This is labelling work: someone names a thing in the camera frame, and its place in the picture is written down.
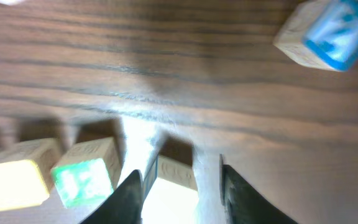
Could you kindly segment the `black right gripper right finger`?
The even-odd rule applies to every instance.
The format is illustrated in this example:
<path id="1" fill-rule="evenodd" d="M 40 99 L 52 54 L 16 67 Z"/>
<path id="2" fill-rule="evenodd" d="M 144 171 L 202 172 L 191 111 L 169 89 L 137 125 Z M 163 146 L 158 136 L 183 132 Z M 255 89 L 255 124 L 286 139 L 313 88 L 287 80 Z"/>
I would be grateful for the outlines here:
<path id="1" fill-rule="evenodd" d="M 229 224 L 296 224 L 219 156 L 219 189 Z"/>

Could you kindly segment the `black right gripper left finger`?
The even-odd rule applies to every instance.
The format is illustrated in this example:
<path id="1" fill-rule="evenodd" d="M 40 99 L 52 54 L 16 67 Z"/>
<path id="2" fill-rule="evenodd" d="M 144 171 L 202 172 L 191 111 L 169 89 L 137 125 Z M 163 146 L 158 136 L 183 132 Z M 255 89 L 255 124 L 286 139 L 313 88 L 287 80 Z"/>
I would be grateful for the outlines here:
<path id="1" fill-rule="evenodd" d="M 143 202 L 142 176 L 140 170 L 133 170 L 80 224 L 140 224 Z"/>

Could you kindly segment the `blue L block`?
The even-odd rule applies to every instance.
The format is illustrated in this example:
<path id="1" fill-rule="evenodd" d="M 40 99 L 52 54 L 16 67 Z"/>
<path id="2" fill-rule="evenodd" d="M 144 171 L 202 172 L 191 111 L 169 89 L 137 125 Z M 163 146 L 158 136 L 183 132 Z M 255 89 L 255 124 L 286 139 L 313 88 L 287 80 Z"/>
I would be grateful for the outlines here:
<path id="1" fill-rule="evenodd" d="M 192 166 L 157 156 L 144 180 L 143 224 L 191 224 L 199 202 Z"/>

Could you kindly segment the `green R block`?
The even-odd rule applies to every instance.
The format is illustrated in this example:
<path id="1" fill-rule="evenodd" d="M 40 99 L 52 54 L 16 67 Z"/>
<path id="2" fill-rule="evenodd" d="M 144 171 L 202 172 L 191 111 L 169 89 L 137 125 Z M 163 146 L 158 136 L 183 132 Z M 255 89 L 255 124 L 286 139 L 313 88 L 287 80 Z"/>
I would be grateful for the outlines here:
<path id="1" fill-rule="evenodd" d="M 66 208 L 105 201 L 116 190 L 121 175 L 114 138 L 74 144 L 51 175 Z"/>

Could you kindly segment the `yellow O block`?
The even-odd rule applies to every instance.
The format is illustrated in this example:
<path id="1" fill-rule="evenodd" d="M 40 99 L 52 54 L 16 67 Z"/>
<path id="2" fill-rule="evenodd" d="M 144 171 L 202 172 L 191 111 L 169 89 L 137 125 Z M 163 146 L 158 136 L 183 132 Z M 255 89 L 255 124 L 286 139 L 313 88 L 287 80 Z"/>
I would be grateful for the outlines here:
<path id="1" fill-rule="evenodd" d="M 23 141 L 0 153 L 0 212 L 34 207 L 54 187 L 50 174 L 62 150 L 55 138 Z"/>

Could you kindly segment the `blue 2 block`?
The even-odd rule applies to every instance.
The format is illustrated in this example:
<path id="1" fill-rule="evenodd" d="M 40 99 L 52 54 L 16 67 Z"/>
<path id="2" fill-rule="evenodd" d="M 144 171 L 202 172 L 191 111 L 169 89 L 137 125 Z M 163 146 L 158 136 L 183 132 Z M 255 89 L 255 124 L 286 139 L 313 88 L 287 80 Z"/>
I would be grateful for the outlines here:
<path id="1" fill-rule="evenodd" d="M 296 63 L 345 72 L 358 60 L 358 1 L 305 1 L 285 21 L 273 45 Z"/>

